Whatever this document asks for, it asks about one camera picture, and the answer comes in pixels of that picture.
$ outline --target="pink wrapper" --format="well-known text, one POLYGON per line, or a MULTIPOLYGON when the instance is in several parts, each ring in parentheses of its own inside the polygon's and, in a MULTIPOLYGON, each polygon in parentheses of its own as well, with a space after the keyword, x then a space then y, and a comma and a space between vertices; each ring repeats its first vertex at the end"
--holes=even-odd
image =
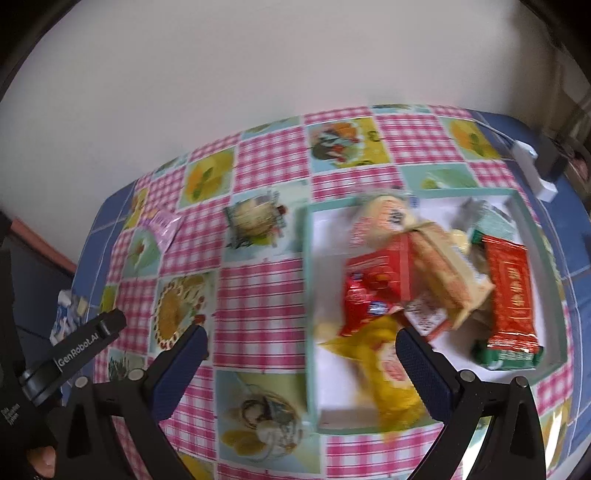
POLYGON ((140 225, 152 232, 160 252, 164 253, 173 242, 182 221, 181 215, 154 209, 148 213, 145 219, 140 221, 140 225))

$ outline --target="green wrapper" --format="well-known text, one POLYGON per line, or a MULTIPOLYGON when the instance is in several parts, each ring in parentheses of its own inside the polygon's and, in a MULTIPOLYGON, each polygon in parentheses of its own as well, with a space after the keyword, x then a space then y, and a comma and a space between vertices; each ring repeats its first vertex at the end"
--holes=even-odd
POLYGON ((453 222, 453 228, 463 230, 471 237, 474 230, 486 235, 513 241, 515 222, 503 211, 486 200, 471 198, 462 205, 459 216, 453 222))
POLYGON ((542 360, 544 348, 538 353, 514 352, 488 348, 486 340, 478 340, 472 348, 472 356, 479 365, 488 370, 525 370, 538 366, 542 360))
POLYGON ((483 235, 484 233, 482 233, 480 230, 474 230, 472 232, 472 237, 470 238, 470 243, 474 245, 480 245, 482 243, 483 235))

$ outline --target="white wall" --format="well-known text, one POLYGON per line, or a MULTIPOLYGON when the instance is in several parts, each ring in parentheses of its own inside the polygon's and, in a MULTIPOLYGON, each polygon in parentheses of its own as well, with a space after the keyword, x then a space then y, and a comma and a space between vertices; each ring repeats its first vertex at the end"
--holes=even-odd
POLYGON ((379 102, 534 124, 551 56, 518 0, 82 0, 0 103, 0 207, 77 260, 107 196, 200 144, 379 102))

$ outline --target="pink gingham pattern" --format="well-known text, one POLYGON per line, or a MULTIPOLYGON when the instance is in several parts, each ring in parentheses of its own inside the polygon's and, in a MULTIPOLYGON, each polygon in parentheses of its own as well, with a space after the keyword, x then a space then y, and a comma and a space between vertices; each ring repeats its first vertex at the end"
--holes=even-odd
POLYGON ((453 116, 456 118, 472 119, 472 115, 470 114, 470 112, 463 108, 445 105, 428 105, 428 107, 435 115, 438 116, 453 116))
POLYGON ((464 478, 462 463, 457 466, 456 471, 453 474, 452 480, 462 480, 464 478))
POLYGON ((218 197, 183 210, 183 222, 162 258, 160 276, 217 268, 226 243, 223 208, 230 197, 218 197))
POLYGON ((152 480, 152 476, 148 473, 142 457, 139 456, 138 450, 135 448, 135 443, 131 438, 129 430, 127 429, 125 420, 119 417, 111 418, 113 420, 113 425, 115 426, 117 436, 119 437, 121 447, 125 452, 129 466, 134 471, 136 478, 138 480, 152 480))
POLYGON ((234 192, 307 178, 309 175, 304 128, 286 128, 240 142, 234 192))
POLYGON ((267 470, 246 470, 237 466, 219 462, 217 465, 217 480, 320 480, 318 476, 300 475, 267 470))
POLYGON ((401 113, 378 115, 375 120, 396 163, 463 161, 434 115, 401 113))
POLYGON ((108 350, 108 348, 101 350, 100 353, 95 357, 95 367, 93 370, 94 383, 104 383, 109 381, 108 350))
POLYGON ((109 265, 109 273, 107 274, 107 283, 117 283, 121 280, 123 266, 125 265, 125 259, 127 258, 127 252, 129 251, 129 244, 131 243, 133 234, 133 229, 123 230, 117 237, 111 252, 111 264, 109 265))
POLYGON ((414 470, 431 448, 441 424, 392 435, 326 436, 327 478, 368 478, 414 470))
POLYGON ((146 175, 138 178, 138 181, 135 182, 134 192, 137 193, 141 189, 150 185, 150 181, 152 180, 152 172, 147 173, 146 175))
POLYGON ((308 115, 304 115, 304 124, 319 124, 322 122, 343 120, 345 118, 358 118, 360 116, 371 116, 371 110, 366 106, 354 106, 351 108, 337 108, 324 112, 309 113, 308 115))
POLYGON ((213 363, 261 371, 305 367, 302 260, 223 268, 213 363))
POLYGON ((112 346, 128 352, 148 353, 150 317, 156 290, 156 278, 133 278, 119 284, 115 306, 125 313, 127 327, 112 346))
POLYGON ((506 187, 517 190, 527 205, 534 222, 537 225, 540 224, 529 198, 503 160, 469 161, 466 165, 474 172, 474 176, 483 187, 506 187))
POLYGON ((357 167, 312 177, 312 198, 315 202, 322 202, 354 195, 366 187, 403 186, 404 181, 396 165, 357 167))
POLYGON ((220 150, 225 150, 227 148, 233 147, 238 143, 238 139, 240 139, 240 134, 235 135, 228 135, 221 140, 216 140, 215 142, 208 143, 202 147, 196 148, 191 153, 191 159, 189 162, 199 160, 200 158, 207 157, 215 152, 220 150))
POLYGON ((171 445, 194 456, 215 460, 213 370, 199 367, 173 415, 160 422, 171 445))
POLYGON ((552 408, 557 407, 573 394, 573 330, 570 323, 569 307, 563 302, 562 311, 566 327, 567 362, 557 371, 538 382, 534 390, 535 406, 541 417, 552 408))
POLYGON ((183 189, 184 171, 185 167, 178 168, 152 182, 142 210, 142 218, 154 208, 169 212, 176 210, 178 196, 183 189))

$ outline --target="yellow snack bag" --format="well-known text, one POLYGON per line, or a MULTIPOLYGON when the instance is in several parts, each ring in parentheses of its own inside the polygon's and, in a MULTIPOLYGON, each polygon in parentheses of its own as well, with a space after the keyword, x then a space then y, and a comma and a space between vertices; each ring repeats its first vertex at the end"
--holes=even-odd
POLYGON ((330 352, 359 363, 379 411, 380 426, 386 432, 407 429, 426 412, 396 356, 395 341, 400 329, 396 320, 386 315, 351 336, 321 343, 330 352))

